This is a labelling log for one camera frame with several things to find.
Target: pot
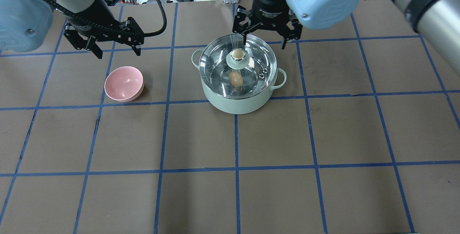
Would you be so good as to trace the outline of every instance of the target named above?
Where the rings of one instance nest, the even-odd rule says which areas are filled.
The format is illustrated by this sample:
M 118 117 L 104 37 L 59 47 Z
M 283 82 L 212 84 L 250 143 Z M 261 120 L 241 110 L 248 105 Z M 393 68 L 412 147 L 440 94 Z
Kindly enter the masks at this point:
M 199 54 L 199 64 L 195 64 Z M 247 35 L 246 44 L 240 34 L 222 36 L 196 50 L 191 59 L 200 72 L 206 98 L 226 113 L 255 111 L 286 83 L 286 72 L 277 68 L 273 50 L 253 35 Z M 278 73 L 284 80 L 275 86 Z

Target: white pot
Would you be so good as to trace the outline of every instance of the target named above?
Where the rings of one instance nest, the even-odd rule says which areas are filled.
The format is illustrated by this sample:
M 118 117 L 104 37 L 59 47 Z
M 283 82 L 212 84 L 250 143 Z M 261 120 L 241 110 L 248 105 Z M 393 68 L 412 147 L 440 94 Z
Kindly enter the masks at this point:
M 194 60 L 198 54 L 201 54 L 204 51 L 204 49 L 198 49 L 194 51 L 192 54 L 192 64 L 200 70 L 199 65 L 194 63 Z M 211 88 L 206 85 L 206 83 L 201 79 L 202 81 L 202 86 L 203 86 L 203 91 L 206 96 L 206 98 L 209 100 L 209 102 L 215 106 L 217 109 L 224 111 L 226 113 L 231 113 L 231 114 L 245 114 L 245 113 L 250 113 L 252 111 L 255 111 L 259 108 L 261 108 L 271 97 L 271 94 L 273 93 L 273 90 L 276 90 L 278 88 L 281 88 L 284 86 L 286 83 L 286 72 L 284 70 L 277 68 L 277 72 L 281 72 L 284 76 L 284 80 L 280 85 L 275 86 L 277 74 L 275 74 L 274 78 L 271 80 L 269 87 L 265 88 L 263 91 L 260 93 L 251 96 L 249 98 L 243 98 L 243 99 L 232 99 L 232 98 L 227 98 L 223 97 L 214 91 L 212 91 Z

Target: bowl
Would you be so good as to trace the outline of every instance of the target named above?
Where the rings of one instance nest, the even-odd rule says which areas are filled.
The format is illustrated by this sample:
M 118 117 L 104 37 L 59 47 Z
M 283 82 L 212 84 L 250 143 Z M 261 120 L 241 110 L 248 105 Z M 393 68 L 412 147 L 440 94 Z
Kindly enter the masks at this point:
M 109 98 L 129 102 L 141 95 L 144 87 L 142 73 L 131 66 L 120 67 L 105 79 L 104 90 Z

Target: lid knob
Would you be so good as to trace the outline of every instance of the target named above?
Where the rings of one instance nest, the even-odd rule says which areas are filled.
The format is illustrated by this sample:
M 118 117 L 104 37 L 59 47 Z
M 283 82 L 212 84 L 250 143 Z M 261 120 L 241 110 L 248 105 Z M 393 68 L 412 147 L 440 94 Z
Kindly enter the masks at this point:
M 234 70 L 244 69 L 248 64 L 249 57 L 241 48 L 235 48 L 227 55 L 227 65 Z

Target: grid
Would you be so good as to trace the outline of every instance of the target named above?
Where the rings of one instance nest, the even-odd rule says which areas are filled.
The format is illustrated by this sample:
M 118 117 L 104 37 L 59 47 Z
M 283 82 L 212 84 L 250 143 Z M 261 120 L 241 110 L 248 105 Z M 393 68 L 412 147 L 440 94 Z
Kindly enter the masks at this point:
M 123 6 L 121 7 L 120 10 L 120 16 L 119 20 L 122 18 L 122 13 L 123 13 Z M 322 185 L 321 185 L 321 178 L 320 178 L 320 172 L 319 169 L 327 169 L 327 168 L 359 168 L 359 167 L 393 167 L 397 183 L 399 186 L 399 191 L 401 194 L 401 199 L 404 203 L 404 210 L 406 212 L 407 216 L 407 221 L 409 223 L 409 227 L 411 232 L 415 232 L 416 230 L 414 229 L 414 225 L 412 223 L 411 219 L 411 214 L 409 211 L 409 206 L 406 202 L 406 197 L 404 193 L 404 183 L 401 181 L 401 178 L 399 176 L 399 171 L 398 171 L 398 166 L 413 166 L 413 165 L 450 165 L 450 164 L 460 164 L 460 160 L 443 160 L 443 161 L 406 161 L 406 162 L 396 162 L 395 156 L 393 154 L 392 146 L 391 146 L 391 140 L 388 134 L 388 130 L 386 128 L 386 123 L 385 123 L 385 118 L 381 109 L 381 105 L 379 102 L 379 97 L 381 96 L 392 96 L 392 95 L 424 95 L 424 94 L 444 94 L 446 97 L 446 100 L 450 106 L 450 109 L 452 111 L 452 116 L 454 117 L 458 128 L 460 129 L 460 120 L 458 117 L 458 114 L 456 113 L 454 109 L 454 105 L 450 99 L 450 93 L 460 93 L 460 90 L 446 90 L 442 79 L 437 71 L 437 68 L 432 60 L 431 54 L 427 48 L 427 45 L 424 41 L 423 36 L 417 35 L 417 36 L 383 36 L 383 37 L 360 37 L 359 31 L 357 24 L 355 22 L 355 18 L 353 17 L 353 14 L 351 15 L 351 19 L 353 22 L 353 26 L 355 29 L 356 37 L 355 38 L 338 38 L 338 39 L 315 39 L 315 40 L 297 40 L 293 41 L 292 43 L 289 43 L 290 45 L 295 45 L 297 49 L 297 56 L 299 60 L 299 68 L 300 68 L 300 77 L 301 77 L 301 82 L 302 82 L 302 88 L 303 88 L 303 95 L 301 96 L 284 96 L 284 97 L 272 97 L 271 100 L 287 100 L 287 99 L 304 99 L 305 101 L 305 106 L 306 106 L 306 115 L 308 119 L 308 125 L 309 125 L 309 135 L 310 135 L 310 141 L 311 141 L 311 146 L 312 146 L 312 155 L 313 155 L 313 164 L 312 165 L 281 165 L 281 166 L 240 166 L 239 165 L 239 141 L 238 141 L 238 115 L 234 116 L 234 124 L 235 124 L 235 166 L 234 167 L 216 167 L 216 168 L 185 168 L 185 169 L 165 169 L 164 168 L 164 156 L 165 156 L 165 147 L 166 147 L 166 133 L 168 129 L 168 115 L 169 115 L 169 105 L 170 104 L 188 104 L 188 103 L 206 103 L 208 102 L 207 100 L 181 100 L 181 101 L 171 101 L 170 100 L 170 94 L 171 94 L 171 75 L 173 73 L 173 60 L 174 60 L 174 50 L 175 49 L 182 49 L 182 48 L 189 48 L 189 47 L 205 47 L 205 45 L 189 45 L 189 46 L 175 46 L 175 37 L 176 37 L 176 24 L 177 24 L 177 13 L 178 13 L 178 4 L 175 4 L 175 16 L 174 16 L 174 26 L 173 26 L 173 33 L 172 33 L 172 42 L 171 46 L 168 47 L 147 47 L 144 48 L 144 50 L 150 50 L 150 49 L 168 49 L 171 51 L 171 58 L 170 58 L 170 66 L 169 66 L 169 77 L 168 77 L 168 89 L 167 89 L 167 98 L 166 101 L 160 101 L 160 102 L 143 102 L 143 103 L 115 103 L 115 104 L 105 104 L 104 103 L 104 98 L 105 98 L 105 92 L 102 90 L 102 95 L 101 95 L 101 100 L 99 104 L 94 104 L 94 105 L 84 105 L 84 106 L 41 106 L 41 99 L 43 97 L 43 94 L 45 92 L 45 88 L 47 85 L 47 81 L 49 78 L 49 75 L 51 73 L 51 69 L 53 67 L 54 59 L 56 58 L 57 55 L 61 54 L 76 54 L 80 52 L 58 52 L 58 47 L 62 39 L 62 32 L 64 31 L 64 27 L 61 30 L 61 34 L 59 36 L 59 40 L 57 42 L 55 51 L 53 53 L 46 52 L 46 53 L 39 53 L 39 54 L 5 54 L 1 55 L 0 52 L 0 58 L 1 57 L 16 57 L 16 56 L 40 56 L 40 55 L 52 55 L 51 63 L 49 65 L 45 81 L 43 83 L 43 87 L 41 88 L 40 96 L 37 101 L 36 106 L 30 106 L 30 107 L 5 107 L 5 108 L 0 108 L 0 111 L 13 111 L 13 110 L 33 110 L 33 118 L 30 123 L 30 127 L 28 129 L 27 136 L 24 141 L 23 148 L 21 150 L 21 155 L 18 160 L 17 166 L 16 166 L 16 171 L 15 173 L 8 173 L 8 174 L 0 174 L 0 177 L 12 177 L 12 181 L 7 193 L 7 197 L 5 200 L 5 203 L 3 205 L 1 215 L 0 215 L 0 224 L 4 218 L 5 211 L 7 210 L 8 206 L 8 201 L 10 198 L 10 195 L 13 190 L 13 186 L 15 185 L 15 181 L 17 177 L 23 177 L 23 176 L 48 176 L 48 175 L 82 175 L 84 176 L 84 183 L 82 187 L 82 194 L 79 199 L 79 206 L 78 206 L 78 211 L 76 214 L 76 220 L 75 220 L 75 225 L 74 225 L 74 234 L 77 233 L 78 225 L 79 225 L 79 216 L 82 211 L 82 204 L 85 198 L 85 191 L 87 187 L 87 180 L 89 175 L 123 175 L 123 174 L 153 174 L 157 173 L 158 174 L 158 190 L 157 190 L 157 196 L 156 196 L 156 209 L 155 209 L 155 218 L 152 219 L 154 221 L 154 233 L 158 233 L 158 222 L 159 222 L 159 212 L 160 212 L 160 199 L 161 199 L 161 187 L 162 187 L 162 180 L 163 180 L 163 174 L 169 174 L 169 173 L 181 173 L 181 172 L 211 172 L 211 171 L 231 171 L 235 172 L 235 189 L 236 189 L 236 204 L 235 204 L 235 210 L 236 210 L 236 228 L 237 228 L 237 233 L 241 233 L 241 224 L 240 224 L 240 171 L 246 171 L 246 170 L 288 170 L 288 169 L 313 169 L 315 170 L 315 176 L 317 180 L 317 190 L 318 190 L 318 195 L 319 195 L 319 203 L 320 203 L 320 209 L 321 209 L 321 216 L 322 216 L 322 225 L 323 225 L 323 230 L 325 233 L 328 233 L 327 229 L 327 218 L 326 218 L 326 212 L 324 209 L 324 202 L 323 202 L 323 196 L 322 196 Z M 233 14 L 235 13 L 235 4 L 233 4 Z M 379 93 L 376 91 L 375 85 L 373 83 L 373 77 L 371 74 L 371 70 L 369 68 L 369 64 L 366 58 L 366 54 L 363 48 L 363 41 L 369 41 L 369 40 L 382 40 L 382 39 L 399 39 L 399 38 L 415 38 L 415 39 L 420 39 L 420 41 L 423 44 L 424 50 L 427 54 L 427 57 L 430 60 L 430 64 L 432 66 L 432 69 L 434 70 L 437 80 L 439 81 L 439 84 L 442 88 L 442 90 L 439 91 L 419 91 L 419 92 L 391 92 L 391 93 Z M 302 58 L 300 55 L 300 47 L 299 43 L 302 42 L 322 42 L 322 41 L 358 41 L 359 47 L 361 49 L 361 53 L 363 56 L 363 60 L 365 63 L 365 67 L 368 73 L 368 77 L 371 83 L 372 87 L 372 92 L 371 93 L 362 93 L 360 95 L 309 95 L 307 93 L 307 88 L 306 88 L 306 83 L 304 79 L 304 72 L 303 72 L 303 66 L 302 66 Z M 268 42 L 269 44 L 276 44 L 276 43 L 281 43 L 280 41 L 270 41 Z M 109 60 L 109 65 L 107 68 L 107 73 L 106 76 L 110 73 L 110 68 L 112 64 L 112 59 L 114 52 L 123 52 L 123 51 L 131 51 L 131 49 L 115 49 L 115 43 L 112 45 L 112 49 L 110 50 L 103 50 L 107 54 L 110 53 L 110 60 Z M 388 151 L 391 156 L 391 162 L 380 162 L 380 163 L 366 163 L 366 164 L 327 164 L 327 165 L 322 165 L 318 163 L 317 160 L 317 154 L 316 154 L 316 148 L 315 148 L 315 134 L 314 134 L 314 129 L 312 127 L 312 118 L 310 114 L 310 109 L 309 109 L 309 100 L 315 99 L 315 98 L 341 98 L 341 97 L 352 97 L 352 96 L 369 96 L 369 97 L 374 97 L 375 103 L 378 109 L 378 114 L 381 119 L 381 124 L 384 129 L 384 134 L 386 138 L 386 142 L 388 145 Z M 165 110 L 165 119 L 164 119 L 164 126 L 163 126 L 163 135 L 162 135 L 162 144 L 161 144 L 161 158 L 160 158 L 160 168 L 159 170 L 125 170 L 125 171 L 90 171 L 91 167 L 91 161 L 92 161 L 92 154 L 94 150 L 94 145 L 97 137 L 97 130 L 99 128 L 99 119 L 102 114 L 102 110 L 105 107 L 111 107 L 111 106 L 148 106 L 148 105 L 165 105 L 166 110 Z M 33 128 L 33 124 L 36 118 L 36 114 L 39 110 L 47 110 L 47 109 L 87 109 L 87 108 L 98 108 L 98 115 L 97 115 L 97 120 L 96 124 L 94 126 L 94 133 L 92 137 L 92 143 L 90 147 L 90 153 L 87 161 L 87 168 L 85 171 L 81 172 L 42 172 L 42 173 L 20 173 L 19 168 L 21 166 L 21 161 L 24 155 L 24 152 L 27 148 L 28 144 L 28 139 L 30 136 L 30 132 Z

